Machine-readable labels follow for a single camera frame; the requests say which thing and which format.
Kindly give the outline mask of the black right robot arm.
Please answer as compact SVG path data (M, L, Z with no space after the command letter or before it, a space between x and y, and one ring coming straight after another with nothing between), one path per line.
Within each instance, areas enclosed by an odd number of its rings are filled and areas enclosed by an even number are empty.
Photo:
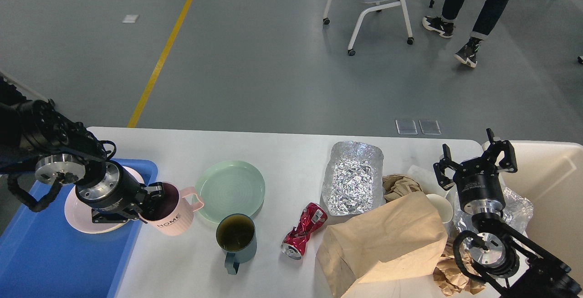
M571 268L503 220L506 201L498 178L516 173L516 152L509 140L486 130L482 155L456 163L450 148L434 163L444 190L456 188L460 210L472 217L473 230L462 230L453 243L456 266L473 281L489 284L502 298L576 298L581 285Z

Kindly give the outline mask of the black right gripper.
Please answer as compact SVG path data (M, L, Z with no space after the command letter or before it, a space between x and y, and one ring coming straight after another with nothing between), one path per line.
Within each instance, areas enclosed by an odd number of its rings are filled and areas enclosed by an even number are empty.
M460 208L465 213L499 213L506 206L498 173L516 173L516 151L509 140L501 140L486 129L489 146L479 161L461 164L451 159L450 147L443 144L443 155L433 164L436 180L445 191L456 184ZM445 171L454 171L454 180Z

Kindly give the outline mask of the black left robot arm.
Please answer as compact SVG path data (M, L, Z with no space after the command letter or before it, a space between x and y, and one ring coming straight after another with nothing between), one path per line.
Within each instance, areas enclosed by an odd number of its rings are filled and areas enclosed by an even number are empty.
M113 160L116 144L100 140L54 103L27 99L1 76L1 173L9 192L29 210L43 211L74 184L93 223L146 222L163 209L162 184L140 183Z

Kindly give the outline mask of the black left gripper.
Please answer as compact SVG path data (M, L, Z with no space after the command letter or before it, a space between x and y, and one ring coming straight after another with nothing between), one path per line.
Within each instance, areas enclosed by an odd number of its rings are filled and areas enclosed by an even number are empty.
M92 222L127 223L139 219L140 213L144 219L153 219L166 196L164 184L154 182L145 188L144 184L117 162L106 162L105 173L108 165L113 165L121 173L118 184L110 193L96 200L89 200L82 197L81 190L94 187L98 182L94 182L92 186L89 184L77 186L78 199L91 207ZM99 182L104 180L105 173Z

